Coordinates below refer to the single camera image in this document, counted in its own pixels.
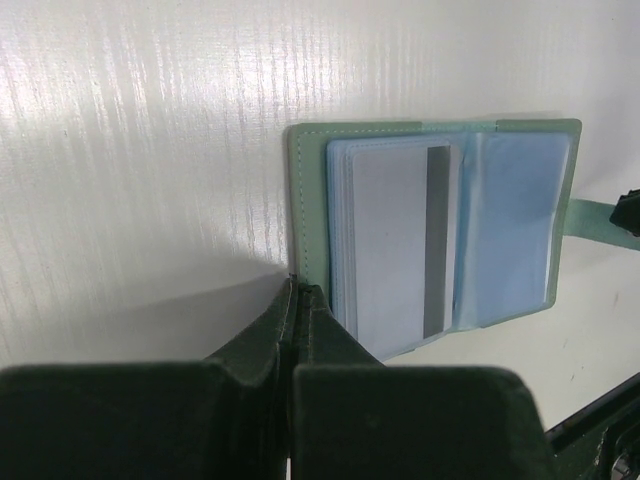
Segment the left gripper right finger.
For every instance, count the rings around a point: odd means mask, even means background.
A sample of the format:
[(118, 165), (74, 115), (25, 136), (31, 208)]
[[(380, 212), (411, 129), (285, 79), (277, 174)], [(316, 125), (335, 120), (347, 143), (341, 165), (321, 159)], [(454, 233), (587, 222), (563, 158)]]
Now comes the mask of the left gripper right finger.
[(296, 479), (553, 479), (533, 397), (513, 372), (387, 367), (333, 318), (320, 288), (296, 312)]

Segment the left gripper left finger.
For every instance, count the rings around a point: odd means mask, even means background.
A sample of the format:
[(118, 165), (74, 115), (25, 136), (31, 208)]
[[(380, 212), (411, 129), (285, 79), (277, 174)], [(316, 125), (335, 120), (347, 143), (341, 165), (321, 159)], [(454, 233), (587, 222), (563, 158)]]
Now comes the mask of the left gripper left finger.
[(282, 479), (293, 283), (195, 361), (1, 373), (5, 479)]

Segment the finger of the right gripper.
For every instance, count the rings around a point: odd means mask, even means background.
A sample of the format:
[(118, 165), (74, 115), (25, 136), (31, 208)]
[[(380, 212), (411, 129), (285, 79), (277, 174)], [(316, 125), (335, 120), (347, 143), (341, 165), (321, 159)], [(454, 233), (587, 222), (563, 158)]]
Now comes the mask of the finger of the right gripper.
[(640, 190), (629, 190), (619, 197), (609, 217), (611, 224), (633, 236), (640, 235)]

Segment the green leather card holder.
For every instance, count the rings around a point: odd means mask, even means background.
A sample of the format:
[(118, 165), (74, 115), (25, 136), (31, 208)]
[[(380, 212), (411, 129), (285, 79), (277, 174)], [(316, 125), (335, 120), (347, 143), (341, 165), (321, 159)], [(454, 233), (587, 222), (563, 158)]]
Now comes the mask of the green leather card holder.
[(292, 126), (287, 142), (299, 278), (321, 287), (334, 318), (360, 343), (353, 158), (411, 144), (448, 146), (455, 166), (452, 323), (396, 355), (449, 333), (551, 308), (565, 237), (639, 246), (639, 236), (610, 223), (617, 202), (571, 195), (581, 129), (576, 119)]

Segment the card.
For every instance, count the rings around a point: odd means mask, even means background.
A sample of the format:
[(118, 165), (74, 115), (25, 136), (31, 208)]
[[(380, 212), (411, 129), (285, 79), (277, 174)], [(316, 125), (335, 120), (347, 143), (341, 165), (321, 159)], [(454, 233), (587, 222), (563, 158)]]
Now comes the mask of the card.
[(448, 146), (353, 158), (357, 338), (379, 358), (451, 326), (454, 178)]

